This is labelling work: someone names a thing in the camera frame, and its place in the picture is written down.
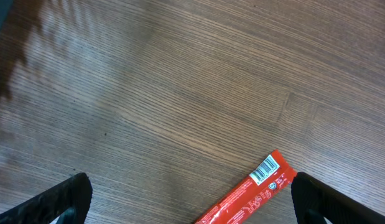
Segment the red stick sachet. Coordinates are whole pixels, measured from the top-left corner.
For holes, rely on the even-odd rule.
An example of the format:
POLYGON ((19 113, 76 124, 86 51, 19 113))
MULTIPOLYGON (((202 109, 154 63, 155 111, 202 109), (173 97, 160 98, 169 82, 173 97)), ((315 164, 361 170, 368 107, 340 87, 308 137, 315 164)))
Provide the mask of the red stick sachet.
POLYGON ((297 172, 272 151, 244 180, 209 208, 196 224, 242 224, 269 199, 292 183, 297 172))

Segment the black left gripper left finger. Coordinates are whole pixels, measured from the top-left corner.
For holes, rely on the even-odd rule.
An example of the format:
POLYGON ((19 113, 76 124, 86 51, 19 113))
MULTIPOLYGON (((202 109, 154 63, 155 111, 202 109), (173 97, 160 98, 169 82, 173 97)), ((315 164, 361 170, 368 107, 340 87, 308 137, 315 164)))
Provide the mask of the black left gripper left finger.
POLYGON ((92 194, 91 182, 81 172, 0 214, 0 224, 52 221, 83 224, 90 209, 92 194))

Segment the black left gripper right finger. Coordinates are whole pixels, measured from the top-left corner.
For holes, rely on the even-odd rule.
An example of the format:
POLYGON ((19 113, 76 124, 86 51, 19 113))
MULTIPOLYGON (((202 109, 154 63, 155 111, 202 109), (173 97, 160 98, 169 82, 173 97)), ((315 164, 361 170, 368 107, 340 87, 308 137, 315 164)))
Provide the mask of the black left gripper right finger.
POLYGON ((304 172, 291 184, 298 224, 385 224, 385 216, 304 172))

